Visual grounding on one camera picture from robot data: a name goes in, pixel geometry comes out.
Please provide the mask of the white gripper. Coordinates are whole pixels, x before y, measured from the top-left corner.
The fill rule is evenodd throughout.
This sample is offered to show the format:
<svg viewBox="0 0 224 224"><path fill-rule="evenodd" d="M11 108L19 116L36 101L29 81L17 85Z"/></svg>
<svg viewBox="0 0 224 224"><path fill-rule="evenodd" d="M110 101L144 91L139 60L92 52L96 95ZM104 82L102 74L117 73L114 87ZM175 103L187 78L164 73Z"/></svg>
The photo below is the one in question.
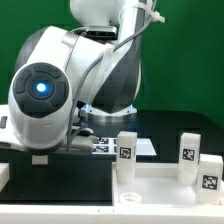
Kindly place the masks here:
<svg viewBox="0 0 224 224"><path fill-rule="evenodd" d="M91 154L94 145L100 140L98 136L89 128L79 129L73 126L76 134L72 140L70 154ZM30 152L32 154L66 153L67 140L63 139L58 145L51 148L34 149L24 146L16 138L13 131L8 105L0 105L0 149L15 150L20 152Z"/></svg>

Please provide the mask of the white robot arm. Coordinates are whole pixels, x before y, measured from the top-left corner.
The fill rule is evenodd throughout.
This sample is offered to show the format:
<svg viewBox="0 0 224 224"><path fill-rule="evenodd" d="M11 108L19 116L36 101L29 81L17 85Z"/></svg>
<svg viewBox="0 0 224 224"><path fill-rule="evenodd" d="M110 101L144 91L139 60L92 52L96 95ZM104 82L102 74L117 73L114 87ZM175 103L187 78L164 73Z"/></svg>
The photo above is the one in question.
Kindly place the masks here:
<svg viewBox="0 0 224 224"><path fill-rule="evenodd" d="M31 35L21 48L0 105L0 149L47 154L70 151L76 105L108 114L135 100L141 82L142 33L165 18L157 0L70 0L82 26L55 26Z"/></svg>

